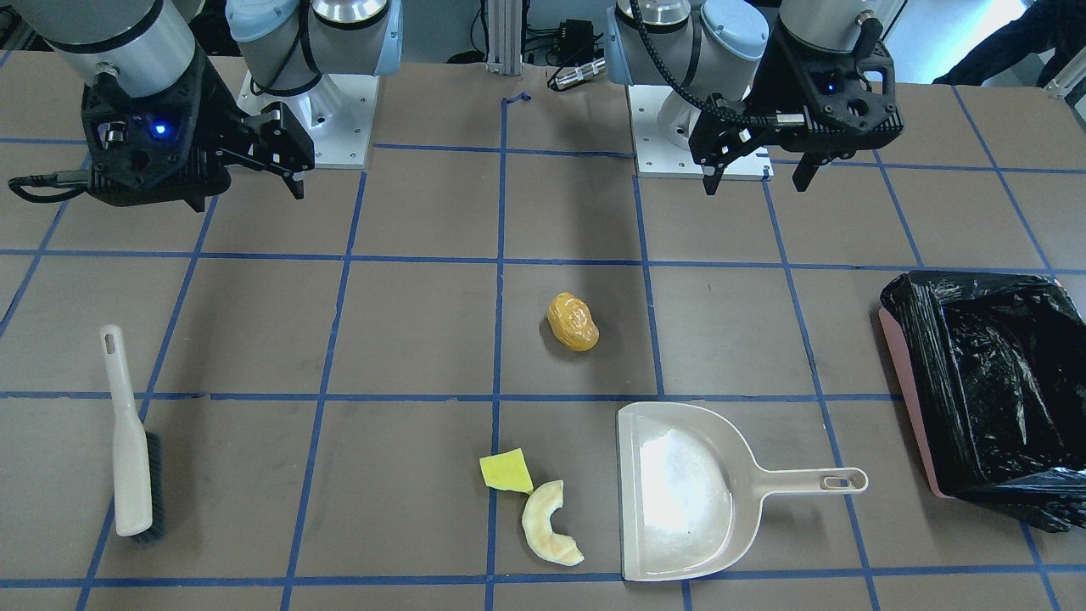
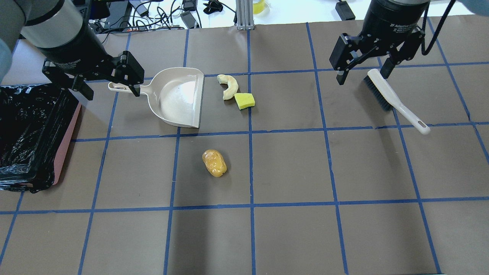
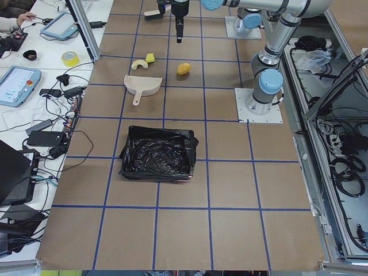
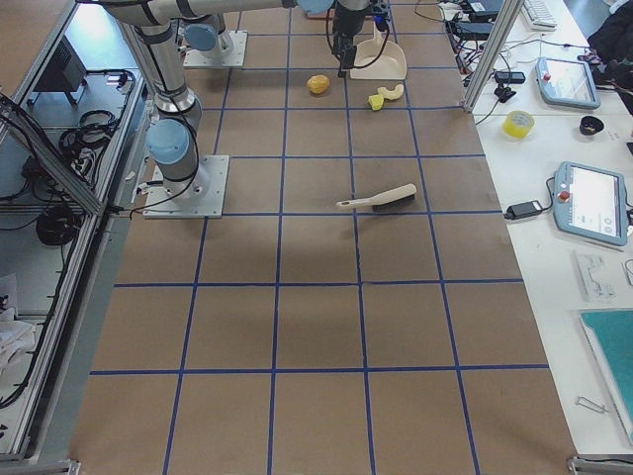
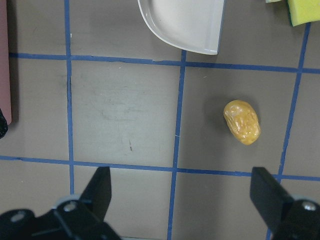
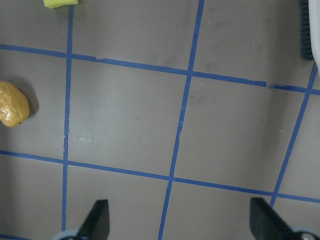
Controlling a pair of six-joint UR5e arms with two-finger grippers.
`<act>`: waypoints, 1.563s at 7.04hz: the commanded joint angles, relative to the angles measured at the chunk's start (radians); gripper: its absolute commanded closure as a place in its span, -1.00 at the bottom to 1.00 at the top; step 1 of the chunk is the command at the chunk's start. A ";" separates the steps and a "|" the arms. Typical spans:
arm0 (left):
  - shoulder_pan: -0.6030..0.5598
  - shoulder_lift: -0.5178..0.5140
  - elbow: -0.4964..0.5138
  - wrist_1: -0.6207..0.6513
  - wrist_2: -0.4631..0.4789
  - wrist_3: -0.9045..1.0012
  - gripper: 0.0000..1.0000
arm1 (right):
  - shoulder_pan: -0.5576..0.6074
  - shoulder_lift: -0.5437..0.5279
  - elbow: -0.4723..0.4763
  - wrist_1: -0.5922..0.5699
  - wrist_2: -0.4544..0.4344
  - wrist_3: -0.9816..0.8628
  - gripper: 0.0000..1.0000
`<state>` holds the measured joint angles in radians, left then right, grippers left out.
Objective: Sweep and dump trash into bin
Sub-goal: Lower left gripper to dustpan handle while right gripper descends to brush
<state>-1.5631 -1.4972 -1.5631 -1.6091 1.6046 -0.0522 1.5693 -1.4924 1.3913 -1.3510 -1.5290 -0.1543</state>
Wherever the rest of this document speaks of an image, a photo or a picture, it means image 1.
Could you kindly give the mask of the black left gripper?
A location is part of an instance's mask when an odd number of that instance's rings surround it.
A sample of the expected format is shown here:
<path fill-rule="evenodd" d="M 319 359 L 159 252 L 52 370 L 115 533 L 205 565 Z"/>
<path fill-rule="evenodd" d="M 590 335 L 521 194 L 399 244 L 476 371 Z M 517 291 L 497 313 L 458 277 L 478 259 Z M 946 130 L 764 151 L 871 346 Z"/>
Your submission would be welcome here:
<path fill-rule="evenodd" d="M 768 142 L 767 127 L 728 115 L 732 104 L 708 96 L 689 138 L 691 158 L 703 171 L 703 191 L 717 193 L 730 163 Z M 773 38 L 746 97 L 749 115 L 798 115 L 801 125 L 782 129 L 775 144 L 803 154 L 792 184 L 806 193 L 815 175 L 839 154 L 887 147 L 904 131 L 895 97 L 893 58 L 883 42 L 869 58 L 815 50 L 792 38 Z"/>

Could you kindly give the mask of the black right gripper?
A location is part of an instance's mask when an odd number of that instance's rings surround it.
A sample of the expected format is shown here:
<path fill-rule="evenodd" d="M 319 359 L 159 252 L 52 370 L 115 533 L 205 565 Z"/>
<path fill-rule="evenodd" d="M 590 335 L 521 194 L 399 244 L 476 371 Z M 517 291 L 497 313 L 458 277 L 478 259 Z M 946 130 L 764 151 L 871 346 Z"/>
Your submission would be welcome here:
<path fill-rule="evenodd" d="M 201 48 L 177 80 L 150 96 L 125 92 L 119 74 L 119 66 L 100 62 L 83 92 L 89 196 L 112 206 L 182 201 L 203 213 L 209 198 L 232 184 L 229 164 L 247 163 L 252 171 L 282 179 L 295 200 L 304 198 L 305 171 L 314 169 L 316 151 L 307 128 L 282 101 L 261 109 L 265 161 L 249 160 L 255 128 Z"/>

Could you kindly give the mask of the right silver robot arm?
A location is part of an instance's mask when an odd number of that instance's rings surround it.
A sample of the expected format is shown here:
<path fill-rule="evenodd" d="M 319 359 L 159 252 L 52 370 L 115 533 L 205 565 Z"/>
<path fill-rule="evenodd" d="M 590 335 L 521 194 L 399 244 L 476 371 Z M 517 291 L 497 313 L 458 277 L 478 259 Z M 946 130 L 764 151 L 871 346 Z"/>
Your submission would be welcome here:
<path fill-rule="evenodd" d="M 11 178 L 31 204 L 94 198 L 112 206 L 182 201 L 205 211 L 230 167 L 267 171 L 291 196 L 333 160 L 362 167 L 372 93 L 402 61 L 400 1 L 228 1 L 230 38 L 247 63 L 245 102 L 214 69 L 171 1 L 15 1 L 31 30 L 84 81 L 85 170 Z"/>

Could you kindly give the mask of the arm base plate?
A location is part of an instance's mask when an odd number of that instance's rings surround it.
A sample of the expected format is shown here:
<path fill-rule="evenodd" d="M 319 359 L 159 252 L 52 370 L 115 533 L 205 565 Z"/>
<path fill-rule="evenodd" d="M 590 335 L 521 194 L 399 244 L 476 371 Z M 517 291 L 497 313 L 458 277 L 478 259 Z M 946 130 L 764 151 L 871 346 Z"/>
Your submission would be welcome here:
<path fill-rule="evenodd" d="M 689 148 L 697 109 L 667 86 L 627 86 L 627 100 L 640 177 L 702 178 Z"/>
<path fill-rule="evenodd" d="M 310 133 L 316 169 L 364 170 L 380 85 L 381 78 L 372 75 L 323 75 L 307 92 L 279 98 L 255 94 L 247 73 L 237 104 L 256 115 L 272 102 L 285 102 Z"/>

